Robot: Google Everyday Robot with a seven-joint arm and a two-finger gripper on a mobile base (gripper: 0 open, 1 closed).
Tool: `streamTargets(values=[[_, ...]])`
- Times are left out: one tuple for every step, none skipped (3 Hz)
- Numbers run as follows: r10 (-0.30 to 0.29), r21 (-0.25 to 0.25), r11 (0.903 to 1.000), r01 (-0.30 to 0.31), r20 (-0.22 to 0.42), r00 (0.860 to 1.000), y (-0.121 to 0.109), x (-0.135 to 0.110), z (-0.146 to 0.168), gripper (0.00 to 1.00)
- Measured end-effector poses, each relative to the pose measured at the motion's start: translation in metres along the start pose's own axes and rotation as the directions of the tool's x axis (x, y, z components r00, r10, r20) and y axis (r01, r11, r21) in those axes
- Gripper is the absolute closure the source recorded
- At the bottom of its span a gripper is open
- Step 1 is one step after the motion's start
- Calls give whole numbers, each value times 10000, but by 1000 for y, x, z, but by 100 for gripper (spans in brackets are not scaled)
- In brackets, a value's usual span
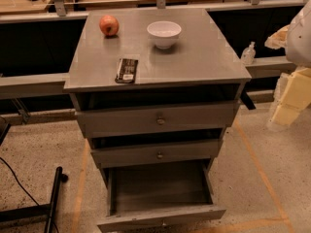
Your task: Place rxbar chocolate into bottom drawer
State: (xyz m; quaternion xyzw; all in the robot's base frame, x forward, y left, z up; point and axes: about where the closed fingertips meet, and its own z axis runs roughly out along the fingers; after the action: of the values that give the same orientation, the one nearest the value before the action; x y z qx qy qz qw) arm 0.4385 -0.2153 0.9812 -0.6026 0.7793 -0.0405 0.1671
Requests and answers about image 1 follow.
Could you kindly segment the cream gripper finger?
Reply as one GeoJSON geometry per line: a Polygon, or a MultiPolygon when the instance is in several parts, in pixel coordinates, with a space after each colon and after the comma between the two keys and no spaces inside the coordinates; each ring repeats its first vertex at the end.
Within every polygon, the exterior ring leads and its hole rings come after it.
{"type": "Polygon", "coordinates": [[[298,68],[287,77],[283,94],[271,118],[275,124],[291,125],[311,104],[311,69],[298,68]]]}

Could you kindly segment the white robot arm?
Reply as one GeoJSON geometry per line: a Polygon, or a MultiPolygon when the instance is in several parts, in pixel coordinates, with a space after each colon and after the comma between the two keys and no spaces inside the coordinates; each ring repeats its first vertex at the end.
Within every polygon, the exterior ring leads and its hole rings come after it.
{"type": "Polygon", "coordinates": [[[292,20],[287,33],[286,57],[297,66],[271,118],[288,126],[311,104],[311,1],[292,20]]]}

